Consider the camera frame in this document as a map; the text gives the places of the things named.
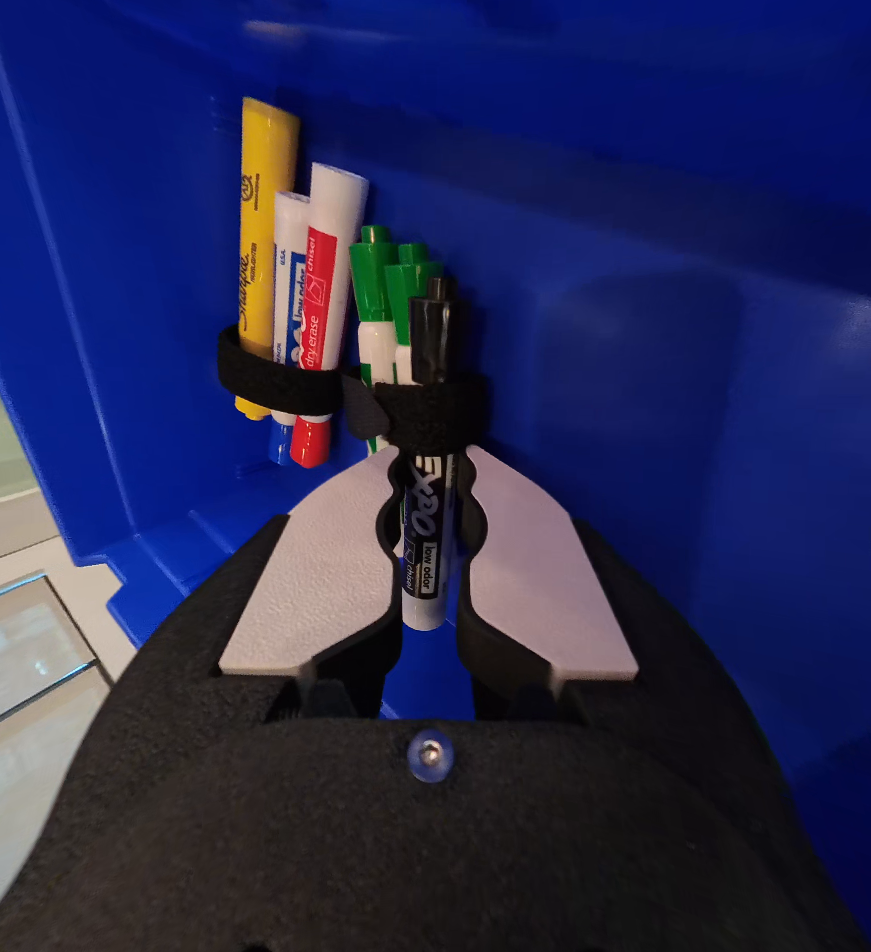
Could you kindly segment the red dry erase marker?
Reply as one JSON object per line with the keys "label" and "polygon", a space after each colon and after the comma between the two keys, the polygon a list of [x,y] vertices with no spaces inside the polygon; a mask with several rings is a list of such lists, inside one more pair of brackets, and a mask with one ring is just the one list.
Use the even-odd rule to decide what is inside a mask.
{"label": "red dry erase marker", "polygon": [[331,419],[341,400],[337,370],[351,298],[349,249],[358,239],[369,181],[344,169],[311,165],[310,221],[299,352],[302,396],[291,457],[312,469],[327,462]]}

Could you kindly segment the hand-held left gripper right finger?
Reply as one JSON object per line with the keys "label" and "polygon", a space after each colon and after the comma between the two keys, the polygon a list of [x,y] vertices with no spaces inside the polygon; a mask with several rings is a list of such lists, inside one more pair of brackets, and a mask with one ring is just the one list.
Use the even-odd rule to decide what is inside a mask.
{"label": "hand-held left gripper right finger", "polygon": [[638,664],[569,513],[479,446],[460,462],[465,560],[456,646],[466,670],[506,700],[530,685],[632,682]]}

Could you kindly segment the metal framed glass panel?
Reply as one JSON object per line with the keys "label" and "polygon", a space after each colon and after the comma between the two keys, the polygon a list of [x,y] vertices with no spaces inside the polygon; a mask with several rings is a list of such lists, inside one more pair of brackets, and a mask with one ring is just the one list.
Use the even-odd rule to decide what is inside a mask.
{"label": "metal framed glass panel", "polygon": [[89,670],[109,682],[46,574],[0,587],[0,722]]}

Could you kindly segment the blue dry erase marker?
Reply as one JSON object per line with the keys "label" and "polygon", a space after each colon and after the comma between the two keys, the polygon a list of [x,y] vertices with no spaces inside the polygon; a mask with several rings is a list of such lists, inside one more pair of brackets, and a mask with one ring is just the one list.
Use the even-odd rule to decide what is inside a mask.
{"label": "blue dry erase marker", "polygon": [[309,203],[294,192],[275,195],[273,359],[286,366],[299,362]]}

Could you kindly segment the blue plastic bin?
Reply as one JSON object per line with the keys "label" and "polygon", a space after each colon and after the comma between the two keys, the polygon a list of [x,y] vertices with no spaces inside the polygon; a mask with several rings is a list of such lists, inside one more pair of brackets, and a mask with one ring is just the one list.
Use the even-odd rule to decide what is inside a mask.
{"label": "blue plastic bin", "polygon": [[130,649],[365,453],[218,383],[245,96],[456,275],[489,451],[714,650],[871,940],[871,2],[0,2],[0,394]]}

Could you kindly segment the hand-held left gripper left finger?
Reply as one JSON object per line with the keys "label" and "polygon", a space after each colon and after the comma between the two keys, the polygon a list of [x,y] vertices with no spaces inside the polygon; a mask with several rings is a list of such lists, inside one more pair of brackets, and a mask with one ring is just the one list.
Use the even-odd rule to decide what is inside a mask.
{"label": "hand-held left gripper left finger", "polygon": [[228,675],[338,680],[379,704],[402,648],[398,502],[387,447],[290,512],[219,660]]}

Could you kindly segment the green dry erase marker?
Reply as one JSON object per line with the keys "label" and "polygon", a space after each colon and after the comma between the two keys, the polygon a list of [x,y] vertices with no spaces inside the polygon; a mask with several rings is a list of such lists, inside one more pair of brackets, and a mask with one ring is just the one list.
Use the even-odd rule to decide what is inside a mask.
{"label": "green dry erase marker", "polygon": [[350,246],[354,299],[358,312],[358,356],[363,384],[395,381],[396,332],[385,269],[397,264],[397,244],[388,228],[365,225]]}
{"label": "green dry erase marker", "polygon": [[394,380],[398,385],[414,383],[411,365],[409,301],[428,296],[429,279],[441,278],[444,265],[430,259],[424,243],[400,244],[397,263],[384,269],[386,289],[393,312],[396,336]]}

